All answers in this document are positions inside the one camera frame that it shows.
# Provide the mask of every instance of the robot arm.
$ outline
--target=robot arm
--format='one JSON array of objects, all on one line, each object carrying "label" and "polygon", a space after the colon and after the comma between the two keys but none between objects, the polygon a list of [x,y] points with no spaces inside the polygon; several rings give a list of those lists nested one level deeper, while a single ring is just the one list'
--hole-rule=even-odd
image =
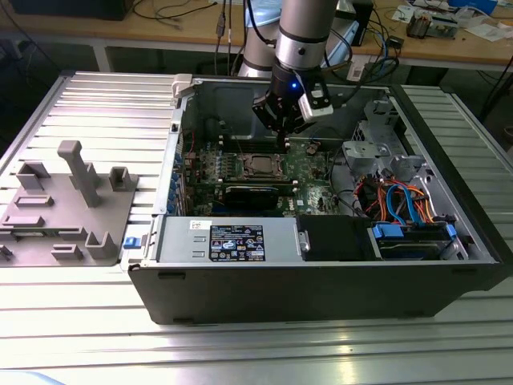
[{"label": "robot arm", "polygon": [[[337,3],[337,0],[283,0],[271,83],[252,108],[266,128],[277,132],[281,146],[285,145],[288,134],[301,132],[322,116],[333,113],[320,63]],[[255,31],[250,32],[244,53],[246,67],[256,64],[260,69],[269,69],[254,61],[269,60],[272,48],[260,39],[255,41],[255,37],[258,39],[252,36]],[[267,28],[261,33],[272,32]],[[266,55],[254,55],[255,49]]]}]

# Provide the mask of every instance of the blue tab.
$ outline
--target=blue tab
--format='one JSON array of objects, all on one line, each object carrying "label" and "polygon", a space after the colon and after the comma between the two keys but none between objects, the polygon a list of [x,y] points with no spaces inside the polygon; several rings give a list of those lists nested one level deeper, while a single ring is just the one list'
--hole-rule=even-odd
[{"label": "blue tab", "polygon": [[451,239],[455,239],[458,236],[458,233],[456,233],[456,229],[453,225],[447,225],[446,230],[449,233]]},{"label": "blue tab", "polygon": [[392,225],[391,223],[378,223],[372,229],[374,237],[376,239],[379,238],[403,238],[404,234],[402,232],[400,225]]},{"label": "blue tab", "polygon": [[141,248],[141,238],[136,237],[126,237],[125,242],[123,243],[124,249],[140,249]]}]

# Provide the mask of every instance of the warning label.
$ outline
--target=warning label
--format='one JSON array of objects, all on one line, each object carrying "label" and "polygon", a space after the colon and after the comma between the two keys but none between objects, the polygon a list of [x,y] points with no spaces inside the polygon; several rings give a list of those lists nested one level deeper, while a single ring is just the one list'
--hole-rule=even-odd
[{"label": "warning label", "polygon": [[214,262],[265,261],[262,226],[210,226],[209,258]]}]

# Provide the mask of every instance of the table leg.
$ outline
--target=table leg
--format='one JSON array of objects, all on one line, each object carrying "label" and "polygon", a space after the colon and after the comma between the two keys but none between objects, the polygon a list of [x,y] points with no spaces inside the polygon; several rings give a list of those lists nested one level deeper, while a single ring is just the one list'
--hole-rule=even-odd
[{"label": "table leg", "polygon": [[93,51],[95,52],[96,62],[100,72],[113,72],[111,60],[107,55],[107,47],[103,44],[95,44]]}]

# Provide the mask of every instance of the blue cable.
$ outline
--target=blue cable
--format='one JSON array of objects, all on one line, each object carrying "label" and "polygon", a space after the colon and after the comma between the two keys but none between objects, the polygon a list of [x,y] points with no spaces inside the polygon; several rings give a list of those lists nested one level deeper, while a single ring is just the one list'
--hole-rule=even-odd
[{"label": "blue cable", "polygon": [[[383,38],[383,35],[377,32],[376,30],[373,31],[381,40],[383,43],[383,58],[388,58],[388,47],[386,46],[385,38]],[[382,69],[379,70],[380,74],[383,73],[383,69],[385,68],[385,62],[382,63]]]},{"label": "blue cable", "polygon": [[415,211],[414,202],[411,199],[410,191],[408,190],[408,188],[401,186],[400,184],[394,184],[392,187],[388,189],[388,192],[386,193],[386,208],[388,209],[390,215],[397,219],[399,222],[401,222],[401,225],[406,226],[405,220],[402,219],[398,214],[396,214],[394,212],[394,209],[392,208],[392,194],[397,188],[402,188],[404,190],[404,193],[406,195],[406,204],[408,205],[408,212],[410,213],[411,220],[417,225],[424,225],[424,222]]}]

